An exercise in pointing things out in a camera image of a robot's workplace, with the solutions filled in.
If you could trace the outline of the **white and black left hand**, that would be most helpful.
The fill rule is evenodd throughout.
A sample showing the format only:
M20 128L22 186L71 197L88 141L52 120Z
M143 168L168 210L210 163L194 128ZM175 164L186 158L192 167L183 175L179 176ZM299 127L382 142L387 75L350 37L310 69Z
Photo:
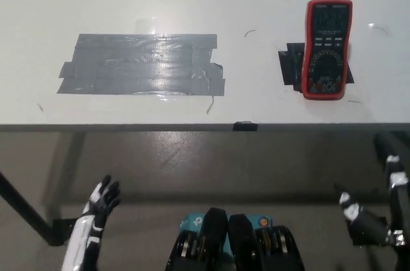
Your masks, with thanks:
M118 181L105 176L89 196L72 230L62 270L97 270L108 216L120 203Z

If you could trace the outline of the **black and white right hand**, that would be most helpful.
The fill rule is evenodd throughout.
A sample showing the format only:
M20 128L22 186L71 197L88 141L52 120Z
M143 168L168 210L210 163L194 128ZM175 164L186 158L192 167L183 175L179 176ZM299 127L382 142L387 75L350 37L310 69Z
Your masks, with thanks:
M391 222L365 210L342 185L335 184L338 204L345 217L354 245L409 247L409 175L388 139L377 134L373 140L377 159L386 174Z

